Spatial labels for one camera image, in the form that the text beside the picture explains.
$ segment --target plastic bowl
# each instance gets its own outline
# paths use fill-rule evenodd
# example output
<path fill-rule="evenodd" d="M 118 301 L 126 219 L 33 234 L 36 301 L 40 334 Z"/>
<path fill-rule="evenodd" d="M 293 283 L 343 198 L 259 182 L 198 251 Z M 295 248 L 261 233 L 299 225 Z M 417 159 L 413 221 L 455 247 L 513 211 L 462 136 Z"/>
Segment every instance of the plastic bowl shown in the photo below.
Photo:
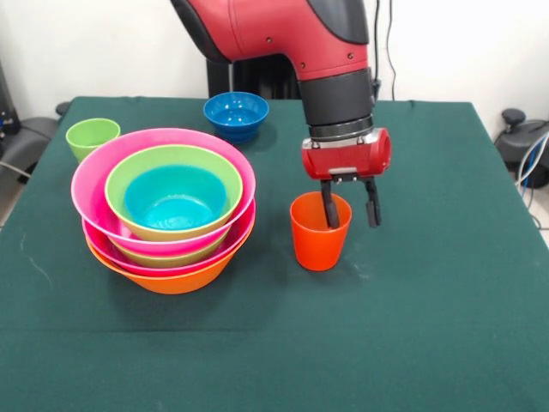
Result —
<path fill-rule="evenodd" d="M 193 251 L 192 253 L 185 253 L 183 255 L 176 256 L 142 255 L 140 253 L 129 251 L 121 245 L 118 245 L 112 239 L 110 239 L 110 241 L 120 251 L 120 253 L 126 256 L 131 262 L 134 262 L 146 268 L 177 268 L 178 266 L 185 266 L 186 264 L 195 264 L 196 262 L 200 262 L 201 260 L 208 258 L 212 253 L 214 253 L 215 249 L 217 249 L 221 245 L 221 242 L 225 237 L 226 234 L 224 236 L 221 236 L 211 245 L 198 251 Z"/>
<path fill-rule="evenodd" d="M 244 143 L 257 134 L 268 115 L 268 103 L 255 94 L 229 92 L 208 100 L 203 112 L 218 136 L 231 143 Z"/>
<path fill-rule="evenodd" d="M 247 233 L 244 239 L 242 239 L 242 241 L 234 249 L 232 249 L 229 254 L 214 264 L 194 272 L 174 277 L 146 277 L 134 275 L 133 273 L 119 268 L 107 257 L 101 255 L 99 251 L 94 249 L 88 239 L 86 239 L 86 241 L 87 247 L 89 247 L 89 250 L 95 258 L 100 261 L 100 263 L 105 265 L 108 269 L 114 270 L 120 275 L 127 277 L 142 288 L 157 294 L 187 294 L 188 292 L 193 292 L 213 282 L 221 274 L 223 269 L 228 265 L 249 236 L 250 233 Z"/>
<path fill-rule="evenodd" d="M 213 173 L 174 165 L 156 167 L 135 178 L 126 190 L 124 206 L 130 219 L 141 226 L 185 230 L 219 219 L 229 202 L 223 182 Z"/>
<path fill-rule="evenodd" d="M 165 165 L 193 167 L 194 171 Z M 203 180 L 204 173 L 213 174 L 217 182 Z M 223 226 L 242 192 L 242 178 L 230 161 L 212 150 L 176 144 L 128 156 L 112 169 L 105 184 L 106 201 L 114 214 L 138 238 L 155 242 L 195 238 Z M 129 200 L 131 209 L 124 200 Z M 164 228 L 143 226 L 143 220 Z M 174 230 L 181 223 L 188 228 Z"/>
<path fill-rule="evenodd" d="M 229 160 L 243 180 L 242 199 L 231 219 L 213 232 L 197 238 L 173 242 L 150 242 L 138 239 L 112 212 L 105 198 L 105 182 L 111 170 L 129 155 L 165 144 L 188 144 L 208 148 Z M 251 164 L 231 144 L 195 130 L 149 129 L 141 130 L 114 139 L 93 151 L 76 169 L 71 184 L 71 195 L 81 217 L 135 253 L 149 256 L 173 256 L 202 249 L 223 236 L 229 227 L 248 209 L 256 192 L 256 177 Z"/>
<path fill-rule="evenodd" d="M 147 268 L 131 262 L 124 254 L 122 254 L 99 230 L 94 229 L 91 225 L 82 221 L 82 228 L 86 238 L 92 243 L 94 248 L 101 252 L 101 255 L 114 262 L 124 270 L 135 275 L 148 277 L 167 277 L 178 276 L 185 273 L 193 272 L 214 264 L 221 260 L 226 255 L 231 253 L 232 249 L 238 245 L 246 234 L 253 228 L 256 219 L 256 203 L 253 202 L 242 218 L 239 219 L 229 231 L 229 234 L 221 243 L 220 247 L 209 258 L 197 262 L 195 264 L 187 264 L 185 266 L 175 268 Z"/>

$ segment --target blue bowl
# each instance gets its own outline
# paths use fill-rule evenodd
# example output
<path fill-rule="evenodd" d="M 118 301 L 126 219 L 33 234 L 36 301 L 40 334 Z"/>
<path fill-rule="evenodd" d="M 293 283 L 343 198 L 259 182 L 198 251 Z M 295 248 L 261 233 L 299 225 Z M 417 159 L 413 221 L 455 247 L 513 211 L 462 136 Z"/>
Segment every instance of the blue bowl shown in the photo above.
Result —
<path fill-rule="evenodd" d="M 218 94 L 204 105 L 204 116 L 217 135 L 236 144 L 248 142 L 257 135 L 267 115 L 267 101 L 244 92 Z"/>
<path fill-rule="evenodd" d="M 131 219 L 159 230 L 186 230 L 218 219 L 227 202 L 223 182 L 200 167 L 156 167 L 135 178 L 124 195 Z"/>

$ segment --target table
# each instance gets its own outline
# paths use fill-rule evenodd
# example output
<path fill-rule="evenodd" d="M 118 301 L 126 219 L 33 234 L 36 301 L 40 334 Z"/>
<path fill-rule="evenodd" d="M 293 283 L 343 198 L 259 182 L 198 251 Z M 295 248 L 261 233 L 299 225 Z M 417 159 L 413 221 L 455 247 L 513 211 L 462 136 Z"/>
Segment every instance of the table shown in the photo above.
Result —
<path fill-rule="evenodd" d="M 78 98 L 0 233 L 0 399 L 23 411 L 549 409 L 549 253 L 474 108 L 380 102 L 392 167 L 336 186 L 354 218 L 336 269 L 302 270 L 288 207 L 302 169 L 300 102 L 273 101 L 242 147 L 257 223 L 218 280 L 149 293 L 91 256 L 63 139 L 84 118 L 124 132 L 211 132 L 203 100 Z"/>

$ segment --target orange bowl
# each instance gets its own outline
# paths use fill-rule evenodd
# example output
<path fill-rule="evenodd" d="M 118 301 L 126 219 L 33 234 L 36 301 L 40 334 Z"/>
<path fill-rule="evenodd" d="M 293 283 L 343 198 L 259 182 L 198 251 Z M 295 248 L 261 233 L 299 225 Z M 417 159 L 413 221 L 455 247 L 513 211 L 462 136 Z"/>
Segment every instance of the orange bowl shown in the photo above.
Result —
<path fill-rule="evenodd" d="M 108 258 L 104 257 L 91 245 L 88 239 L 86 239 L 86 243 L 87 247 L 93 253 L 95 258 L 97 258 L 97 260 L 99 260 L 103 265 L 105 265 L 110 270 L 114 270 L 120 275 L 127 277 L 131 281 L 137 283 L 142 288 L 145 288 L 157 294 L 187 294 L 188 292 L 193 292 L 197 289 L 203 288 L 212 281 L 214 281 L 217 276 L 220 275 L 223 269 L 228 265 L 236 252 L 250 237 L 252 230 L 253 227 L 252 229 L 250 229 L 246 237 L 234 248 L 234 250 L 221 260 L 218 260 L 214 264 L 211 264 L 208 267 L 197 270 L 195 272 L 187 273 L 186 275 L 170 277 L 146 277 L 134 275 L 133 273 L 119 268 Z"/>

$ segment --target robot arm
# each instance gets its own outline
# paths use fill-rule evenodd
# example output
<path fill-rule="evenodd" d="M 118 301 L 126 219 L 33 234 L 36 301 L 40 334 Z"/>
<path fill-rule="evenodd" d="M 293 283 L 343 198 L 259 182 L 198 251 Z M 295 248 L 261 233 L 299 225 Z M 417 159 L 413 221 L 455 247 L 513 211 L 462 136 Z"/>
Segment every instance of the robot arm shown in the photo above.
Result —
<path fill-rule="evenodd" d="M 171 0 L 202 54 L 230 63 L 284 54 L 296 71 L 311 138 L 306 172 L 322 181 L 331 227 L 339 226 L 330 182 L 362 180 L 369 222 L 381 223 L 373 177 L 389 166 L 385 129 L 374 129 L 363 0 Z"/>

